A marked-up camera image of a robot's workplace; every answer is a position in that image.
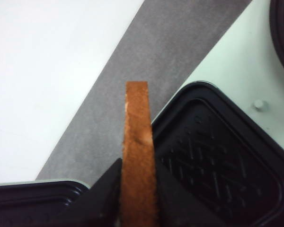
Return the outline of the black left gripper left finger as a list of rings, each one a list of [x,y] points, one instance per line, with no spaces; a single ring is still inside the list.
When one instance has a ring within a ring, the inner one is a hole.
[[[119,212],[122,159],[49,223],[51,227],[112,227]]]

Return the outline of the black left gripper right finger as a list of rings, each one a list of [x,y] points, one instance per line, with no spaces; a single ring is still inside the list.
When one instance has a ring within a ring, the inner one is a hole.
[[[162,227],[216,227],[218,217],[195,199],[162,163],[156,163]]]

